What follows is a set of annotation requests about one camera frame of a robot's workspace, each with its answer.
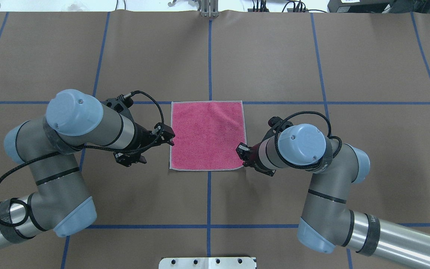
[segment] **blue joint cap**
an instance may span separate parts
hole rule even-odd
[[[19,133],[19,129],[28,121],[25,121],[22,124],[19,124],[16,128],[12,129],[7,133],[4,138],[4,150],[6,154],[17,164],[23,164],[24,161],[19,157],[18,151],[16,149],[16,138]]]
[[[95,97],[68,89],[49,102],[46,120],[58,133],[82,136],[99,125],[103,114],[102,104]]]
[[[321,236],[321,234],[319,234],[311,226],[309,226],[303,220],[303,218],[300,218],[297,237],[303,245],[311,248],[312,250],[316,250],[317,252],[330,254],[336,247],[336,245],[329,242],[326,238]]]
[[[326,151],[323,133],[311,124],[299,124],[284,130],[278,137],[280,154],[295,165],[317,162]]]
[[[66,237],[84,230],[97,218],[96,207],[92,196],[87,198],[53,229],[58,237]]]
[[[353,184],[359,184],[359,183],[363,182],[364,179],[366,178],[367,174],[369,174],[369,169],[371,167],[371,161],[369,160],[369,157],[367,156],[367,154],[364,151],[362,151],[358,148],[355,148],[350,144],[347,144],[347,145],[353,149],[353,151],[356,154],[356,158],[358,159],[358,175],[352,183]]]

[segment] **pink towel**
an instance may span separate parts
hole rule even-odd
[[[241,101],[172,102],[175,145],[170,169],[222,171],[242,167],[235,149],[246,143]]]

